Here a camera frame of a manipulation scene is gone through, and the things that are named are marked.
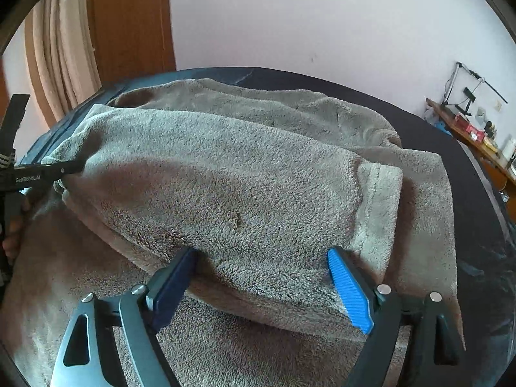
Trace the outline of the person's left hand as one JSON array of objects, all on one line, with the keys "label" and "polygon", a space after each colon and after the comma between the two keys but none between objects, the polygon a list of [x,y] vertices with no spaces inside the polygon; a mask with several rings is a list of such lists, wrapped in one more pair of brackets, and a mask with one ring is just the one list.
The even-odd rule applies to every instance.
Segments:
[{"label": "person's left hand", "polygon": [[8,263],[13,265],[19,252],[24,227],[27,221],[27,214],[31,209],[30,201],[25,195],[21,198],[21,208],[17,216],[11,219],[9,229],[7,229],[5,240],[2,242]]}]

